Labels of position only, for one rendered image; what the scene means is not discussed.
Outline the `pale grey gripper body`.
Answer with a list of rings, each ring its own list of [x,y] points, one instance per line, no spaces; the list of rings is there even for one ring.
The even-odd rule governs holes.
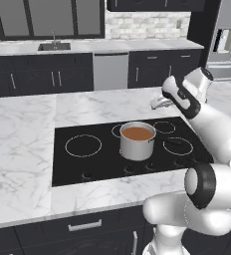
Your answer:
[[[160,96],[158,98],[153,99],[150,102],[150,106],[153,110],[163,107],[169,107],[173,104],[173,101],[165,98],[164,96]]]

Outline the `brown hot chocolate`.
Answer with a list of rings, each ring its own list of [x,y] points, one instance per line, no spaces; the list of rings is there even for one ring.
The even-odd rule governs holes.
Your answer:
[[[132,140],[148,140],[153,137],[152,132],[144,127],[128,127],[122,134]]]

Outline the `silver saucepan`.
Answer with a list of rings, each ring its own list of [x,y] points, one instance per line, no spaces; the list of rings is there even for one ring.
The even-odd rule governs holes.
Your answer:
[[[126,138],[122,134],[122,132],[126,128],[133,128],[133,127],[146,128],[152,132],[153,137],[148,140],[132,140],[132,139]],[[120,154],[124,158],[133,160],[133,161],[143,161],[150,158],[153,153],[154,142],[157,139],[161,141],[167,141],[175,145],[181,145],[180,141],[173,140],[172,138],[160,138],[156,134],[156,129],[150,124],[147,124],[144,122],[126,123],[120,127],[119,134],[120,134],[120,146],[119,146]]]

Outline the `dark base cupboard run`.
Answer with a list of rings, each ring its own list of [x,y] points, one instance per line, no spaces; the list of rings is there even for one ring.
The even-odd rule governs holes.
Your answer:
[[[130,89],[161,87],[170,76],[180,83],[198,67],[200,55],[200,49],[130,52],[127,86]]]
[[[93,89],[91,53],[0,56],[0,98]]]

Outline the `silver dishwasher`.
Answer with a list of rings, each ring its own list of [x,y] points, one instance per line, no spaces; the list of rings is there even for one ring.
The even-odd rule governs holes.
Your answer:
[[[128,52],[93,55],[94,90],[125,90],[128,77]]]

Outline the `dark tall side panel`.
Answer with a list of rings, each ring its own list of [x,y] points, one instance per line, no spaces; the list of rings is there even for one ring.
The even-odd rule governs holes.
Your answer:
[[[191,13],[187,39],[204,47],[199,60],[201,67],[207,63],[221,1],[205,0],[202,12]]]

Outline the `black hob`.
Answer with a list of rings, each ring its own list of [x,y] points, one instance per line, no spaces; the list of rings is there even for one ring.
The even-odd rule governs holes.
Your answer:
[[[184,168],[213,161],[212,155],[182,118],[152,119],[147,123],[156,128],[160,138],[172,138],[181,145],[157,139],[150,158],[131,161],[119,152],[120,123],[56,128],[52,184],[63,186],[181,169],[174,164],[177,158],[187,160]],[[148,162],[155,164],[156,171],[146,170]],[[137,174],[124,172],[129,164],[137,168]],[[82,179],[84,171],[92,175],[91,180]]]

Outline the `silver fridge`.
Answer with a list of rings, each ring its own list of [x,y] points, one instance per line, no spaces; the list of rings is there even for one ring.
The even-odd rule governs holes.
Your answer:
[[[221,0],[206,69],[215,81],[231,83],[231,0]]]

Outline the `steel sink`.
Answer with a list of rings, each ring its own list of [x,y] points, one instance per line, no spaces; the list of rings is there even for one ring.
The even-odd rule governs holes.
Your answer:
[[[40,44],[38,51],[64,51],[71,50],[70,43],[50,43],[50,44]]]

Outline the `silver tap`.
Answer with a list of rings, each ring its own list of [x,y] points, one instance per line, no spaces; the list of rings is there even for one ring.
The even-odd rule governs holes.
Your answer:
[[[57,46],[60,42],[58,42],[58,41],[56,40],[55,30],[52,31],[52,34],[53,34],[53,44],[54,44],[54,46]]]

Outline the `black framed window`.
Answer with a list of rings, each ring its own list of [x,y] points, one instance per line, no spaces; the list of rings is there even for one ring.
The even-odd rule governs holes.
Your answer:
[[[105,0],[0,0],[0,40],[103,39]]]

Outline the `dark drawer front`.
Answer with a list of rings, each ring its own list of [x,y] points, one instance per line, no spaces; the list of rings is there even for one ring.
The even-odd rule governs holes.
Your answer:
[[[96,222],[103,220],[101,227],[70,232],[68,225],[80,225],[84,223]],[[84,215],[53,219],[38,223],[25,224],[16,227],[16,231],[21,237],[43,237],[43,238],[60,238],[62,236],[80,236],[94,231],[101,233],[105,231],[114,231],[126,229],[144,224],[144,219],[140,206],[121,208],[103,212],[96,212]]]

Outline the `dark wall cupboard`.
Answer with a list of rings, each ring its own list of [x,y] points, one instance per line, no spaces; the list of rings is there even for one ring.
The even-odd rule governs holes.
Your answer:
[[[111,12],[200,12],[205,0],[107,0]]]

